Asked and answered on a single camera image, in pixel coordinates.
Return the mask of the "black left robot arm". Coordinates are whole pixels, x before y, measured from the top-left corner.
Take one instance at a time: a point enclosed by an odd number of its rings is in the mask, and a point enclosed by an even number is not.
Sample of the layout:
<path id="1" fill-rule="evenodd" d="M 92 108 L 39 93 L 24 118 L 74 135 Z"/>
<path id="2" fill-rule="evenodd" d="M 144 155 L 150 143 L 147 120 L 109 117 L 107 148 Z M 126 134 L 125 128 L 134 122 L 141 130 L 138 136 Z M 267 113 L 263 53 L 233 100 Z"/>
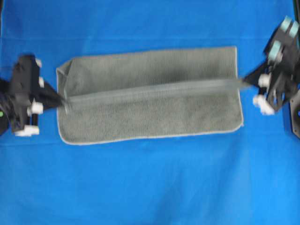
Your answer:
<path id="1" fill-rule="evenodd" d="M 16 136 L 39 134 L 38 117 L 64 106 L 66 100 L 40 76 L 41 60 L 20 55 L 10 80 L 0 80 L 0 134 L 9 128 Z"/>

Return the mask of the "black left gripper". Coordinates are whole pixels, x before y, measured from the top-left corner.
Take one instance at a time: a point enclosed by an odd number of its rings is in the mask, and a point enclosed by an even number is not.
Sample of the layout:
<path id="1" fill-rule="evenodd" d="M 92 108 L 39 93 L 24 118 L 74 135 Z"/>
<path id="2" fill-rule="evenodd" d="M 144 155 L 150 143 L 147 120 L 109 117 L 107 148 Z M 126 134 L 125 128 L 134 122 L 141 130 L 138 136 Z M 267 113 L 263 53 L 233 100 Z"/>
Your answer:
<path id="1" fill-rule="evenodd" d="M 11 131 L 16 136 L 39 134 L 38 115 L 43 111 L 62 108 L 68 103 L 48 82 L 40 85 L 41 61 L 35 55 L 21 55 L 12 69 L 9 98 Z"/>

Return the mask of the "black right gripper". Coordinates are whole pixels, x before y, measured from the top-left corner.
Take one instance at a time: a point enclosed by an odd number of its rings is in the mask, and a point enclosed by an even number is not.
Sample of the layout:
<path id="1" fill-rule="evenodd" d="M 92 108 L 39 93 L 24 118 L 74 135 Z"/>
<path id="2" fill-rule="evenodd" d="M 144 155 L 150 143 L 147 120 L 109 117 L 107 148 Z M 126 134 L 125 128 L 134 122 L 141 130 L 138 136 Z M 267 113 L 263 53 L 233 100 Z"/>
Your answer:
<path id="1" fill-rule="evenodd" d="M 275 28 L 264 48 L 265 64 L 259 65 L 241 80 L 243 86 L 259 90 L 253 97 L 253 104 L 264 115 L 275 114 L 299 90 L 299 31 L 299 23 L 286 16 Z"/>

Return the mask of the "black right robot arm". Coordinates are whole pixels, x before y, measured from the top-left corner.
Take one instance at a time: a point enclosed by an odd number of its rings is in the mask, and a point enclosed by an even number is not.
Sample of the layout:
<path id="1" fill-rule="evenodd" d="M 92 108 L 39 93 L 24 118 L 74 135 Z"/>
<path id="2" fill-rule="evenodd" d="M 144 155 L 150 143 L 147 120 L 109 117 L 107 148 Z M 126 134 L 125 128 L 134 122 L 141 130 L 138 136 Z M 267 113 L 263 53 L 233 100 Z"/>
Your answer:
<path id="1" fill-rule="evenodd" d="M 265 48 L 265 60 L 243 82 L 258 88 L 253 104 L 264 115 L 274 115 L 289 104 L 292 133 L 300 136 L 300 2 L 295 19 L 286 16 L 275 28 Z"/>

